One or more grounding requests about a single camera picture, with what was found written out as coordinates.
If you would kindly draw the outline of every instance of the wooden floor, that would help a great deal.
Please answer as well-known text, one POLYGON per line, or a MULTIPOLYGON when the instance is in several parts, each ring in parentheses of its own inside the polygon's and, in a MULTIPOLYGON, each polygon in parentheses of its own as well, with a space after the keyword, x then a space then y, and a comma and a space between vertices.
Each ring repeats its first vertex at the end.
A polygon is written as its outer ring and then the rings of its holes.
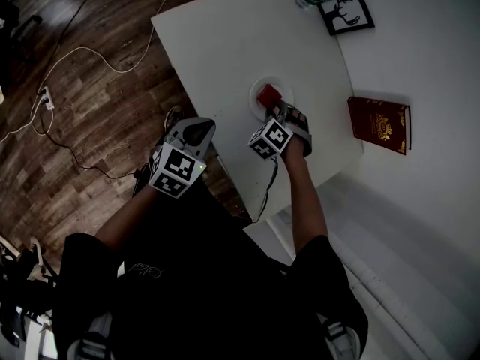
MULTIPOLYGON (((88 0, 73 21, 54 61, 80 45, 102 53, 118 69, 128 69, 149 39, 150 18, 163 0, 88 0)), ((169 0, 164 11, 192 0, 169 0)), ((10 61, 10 85, 0 106, 0 137, 29 119, 35 87, 56 40, 82 0, 13 0, 20 23, 32 14, 43 18, 23 47, 34 64, 10 61)), ((111 176, 133 172, 148 159, 161 136, 164 116, 182 105, 194 108, 156 34, 147 56, 133 71, 112 72, 87 51, 65 59, 46 81, 55 104, 51 135, 69 145, 86 166, 98 165, 111 176)), ((50 114, 41 111, 48 123, 50 114)), ((207 184, 233 213, 247 217, 239 195, 209 153, 207 184)), ((84 171, 68 150, 53 145, 29 127, 0 145, 0 233, 16 247, 36 236, 46 257, 59 267, 65 237, 95 233, 131 197, 133 176, 110 181, 84 171)))

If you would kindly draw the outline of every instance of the white table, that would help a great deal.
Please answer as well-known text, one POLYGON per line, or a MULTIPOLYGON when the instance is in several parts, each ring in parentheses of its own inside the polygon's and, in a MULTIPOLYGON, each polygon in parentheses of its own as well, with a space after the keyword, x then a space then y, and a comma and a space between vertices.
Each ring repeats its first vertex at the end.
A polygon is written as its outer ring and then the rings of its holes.
MULTIPOLYGON (((281 77, 307 115, 315 186, 362 155, 350 125, 352 88, 344 59, 317 9, 300 10, 294 0, 197 0, 151 21, 198 115, 215 120, 214 147, 251 217, 260 210, 273 170, 271 161, 247 147, 262 125, 248 104, 260 77, 281 77)), ((290 203, 280 163, 262 219, 290 203)))

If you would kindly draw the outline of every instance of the gold emblem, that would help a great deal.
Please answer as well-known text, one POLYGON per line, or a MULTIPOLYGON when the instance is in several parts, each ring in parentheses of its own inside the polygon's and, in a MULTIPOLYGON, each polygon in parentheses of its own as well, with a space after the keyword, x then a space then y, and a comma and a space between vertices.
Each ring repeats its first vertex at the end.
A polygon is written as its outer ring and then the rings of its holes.
POLYGON ((403 112, 397 112, 398 115, 400 116, 400 121, 402 123, 402 127, 405 128, 405 118, 404 118, 404 113, 403 112))
POLYGON ((392 126, 387 121, 387 118, 376 114, 376 134, 380 140, 390 140, 389 135, 392 134, 392 126))
POLYGON ((402 148, 398 150, 400 153, 405 153, 405 140, 402 142, 402 148))

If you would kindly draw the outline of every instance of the black picture frame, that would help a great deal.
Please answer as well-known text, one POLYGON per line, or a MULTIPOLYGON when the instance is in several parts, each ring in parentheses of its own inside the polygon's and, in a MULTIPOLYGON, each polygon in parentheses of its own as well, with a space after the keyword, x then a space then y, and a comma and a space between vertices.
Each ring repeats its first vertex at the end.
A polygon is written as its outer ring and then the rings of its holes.
POLYGON ((365 19, 367 20, 367 24, 353 25, 349 28, 342 28, 338 30, 335 29, 333 25, 333 20, 327 17, 327 13, 323 10, 322 4, 320 3, 317 5, 320 13, 322 14, 323 21, 327 26, 328 33, 330 34, 330 36, 339 35, 340 33, 345 33, 345 32, 358 31, 359 29, 375 28, 374 21, 372 20, 372 16, 370 16, 370 12, 368 11, 367 5, 365 4, 365 0, 358 0, 358 3, 360 4, 361 9, 365 14, 365 19))

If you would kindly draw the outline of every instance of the white plate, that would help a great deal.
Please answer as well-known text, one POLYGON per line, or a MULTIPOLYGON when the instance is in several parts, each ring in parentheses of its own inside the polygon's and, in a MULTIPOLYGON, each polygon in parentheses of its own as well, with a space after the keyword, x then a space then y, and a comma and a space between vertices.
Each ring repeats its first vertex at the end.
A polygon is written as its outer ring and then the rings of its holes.
POLYGON ((263 87, 270 84, 282 95, 282 100, 285 103, 293 105, 293 91, 292 89, 278 76, 264 76, 258 79, 250 90, 250 109, 257 119, 261 122, 265 121, 266 108, 257 100, 259 93, 263 87))

